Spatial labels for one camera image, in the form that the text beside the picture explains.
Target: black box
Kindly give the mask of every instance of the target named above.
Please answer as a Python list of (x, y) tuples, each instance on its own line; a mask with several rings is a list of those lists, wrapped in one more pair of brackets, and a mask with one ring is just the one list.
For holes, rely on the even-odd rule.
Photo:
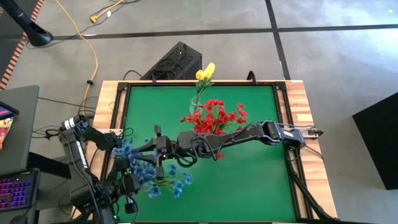
[(398, 189), (398, 93), (353, 118), (385, 188)]
[(201, 70), (201, 53), (178, 42), (141, 80), (195, 80)]

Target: black metal pole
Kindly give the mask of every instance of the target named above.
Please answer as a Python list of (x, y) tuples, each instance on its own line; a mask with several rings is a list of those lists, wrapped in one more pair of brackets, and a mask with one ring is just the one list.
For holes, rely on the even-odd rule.
[(31, 21), (13, 0), (0, 0), (0, 6), (24, 30), (33, 46), (41, 47), (51, 42), (52, 34)]

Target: clear vase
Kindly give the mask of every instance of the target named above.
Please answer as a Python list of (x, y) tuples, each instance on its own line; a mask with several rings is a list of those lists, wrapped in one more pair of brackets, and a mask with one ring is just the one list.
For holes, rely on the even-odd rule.
[(199, 107), (199, 105), (200, 105), (200, 96), (199, 97), (197, 97), (197, 96), (192, 97), (191, 98), (191, 105), (189, 107), (189, 112), (191, 114), (193, 114), (195, 111), (198, 111), (198, 110), (201, 111), (201, 108)]

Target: black metal frame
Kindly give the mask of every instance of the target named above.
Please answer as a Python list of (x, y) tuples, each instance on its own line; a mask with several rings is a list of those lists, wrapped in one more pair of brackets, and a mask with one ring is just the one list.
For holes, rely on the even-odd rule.
[[(286, 89), (285, 82), (257, 82), (256, 77), (252, 71), (249, 72), (247, 79), (252, 80), (252, 82), (222, 82), (222, 83), (215, 82), (214, 86), (270, 86), (270, 87), (272, 87), (272, 91), (273, 91), (274, 99), (275, 99), (275, 107), (277, 108), (278, 120), (279, 120), (279, 122), (283, 123), (282, 111), (280, 108), (280, 103), (279, 103), (279, 98), (278, 98), (278, 95), (279, 95), (278, 90), (280, 90), (282, 92), (282, 96), (284, 99), (284, 105), (286, 107), (288, 123), (293, 124), (293, 118), (292, 118), (292, 113), (290, 110), (289, 99), (287, 97), (287, 89)], [(169, 82), (156, 82), (155, 80), (153, 80), (152, 82), (147, 82), (147, 83), (127, 83), (127, 82), (119, 83), (115, 101), (114, 101), (111, 125), (109, 128), (111, 128), (111, 129), (116, 128), (115, 127), (116, 118), (118, 116), (118, 110), (119, 110), (120, 103), (121, 103), (120, 99), (121, 99), (122, 92), (126, 91), (126, 96), (124, 98), (124, 105), (123, 105), (122, 120), (121, 120), (120, 128), (124, 128), (124, 125), (126, 122), (126, 113), (128, 111), (131, 89), (134, 87), (145, 87), (145, 86), (148, 86), (148, 87), (149, 86), (167, 86), (167, 87), (181, 86), (181, 87), (183, 87), (183, 86), (195, 86), (195, 82), (190, 82), (190, 83), (172, 82), (172, 83), (169, 83)], [(100, 180), (106, 179), (106, 173), (108, 171), (110, 155), (111, 155), (111, 152), (108, 152), (108, 151), (105, 152), (105, 157), (104, 157), (103, 166), (102, 166), (102, 170), (101, 170)], [(299, 175), (300, 179), (306, 185), (302, 161), (301, 161), (300, 157), (298, 157), (298, 159), (297, 159), (297, 169), (298, 169), (298, 175)], [(291, 189), (292, 199), (293, 199), (293, 204), (294, 204), (295, 216), (296, 216), (296, 219), (299, 219), (302, 217), (300, 216), (300, 207), (299, 207), (299, 203), (297, 200), (297, 192), (296, 192), (295, 184), (293, 182), (293, 178), (289, 172), (288, 172), (288, 175), (289, 175), (290, 189)], [(310, 206), (306, 200), (305, 200), (305, 208), (307, 211), (308, 218), (312, 218), (312, 212), (311, 212)]]

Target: yellow extension cord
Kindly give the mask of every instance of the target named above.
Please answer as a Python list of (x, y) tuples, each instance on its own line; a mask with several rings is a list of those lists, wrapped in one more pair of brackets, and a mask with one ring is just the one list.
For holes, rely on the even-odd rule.
[[(91, 50), (93, 51), (94, 54), (94, 58), (95, 58), (95, 69), (93, 72), (93, 75), (90, 78), (90, 81), (93, 81), (95, 75), (97, 74), (98, 71), (98, 58), (97, 58), (97, 54), (95, 53), (95, 50), (93, 48), (93, 46), (88, 42), (88, 40), (86, 40), (80, 33), (79, 28), (77, 27), (75, 21), (72, 19), (72, 17), (70, 17), (69, 13), (65, 10), (65, 8), (61, 5), (60, 2), (58, 2), (58, 0), (55, 0), (55, 2), (57, 2), (57, 4), (61, 7), (61, 9), (63, 10), (63, 12), (68, 16), (68, 18), (70, 19), (70, 21), (73, 23), (73, 25), (75, 26), (75, 29), (77, 31), (77, 33), (79, 34), (79, 37), (82, 38), (91, 48)], [(85, 107), (86, 107), (86, 98), (87, 98), (87, 94), (88, 94), (88, 89), (90, 88), (90, 84), (87, 84), (87, 88), (86, 88), (86, 92), (85, 92), (85, 97), (83, 99), (83, 115), (85, 115)]]
[(120, 0), (120, 1), (118, 1), (117, 3), (113, 4), (112, 6), (107, 7), (106, 9), (104, 9), (101, 13), (99, 13), (99, 14), (96, 15), (96, 16), (90, 16), (90, 21), (91, 21), (92, 23), (97, 22), (98, 18), (99, 18), (100, 16), (102, 16), (106, 11), (112, 9), (113, 7), (117, 6), (118, 4), (120, 4), (120, 3), (123, 2), (123, 1), (124, 1), (124, 0)]

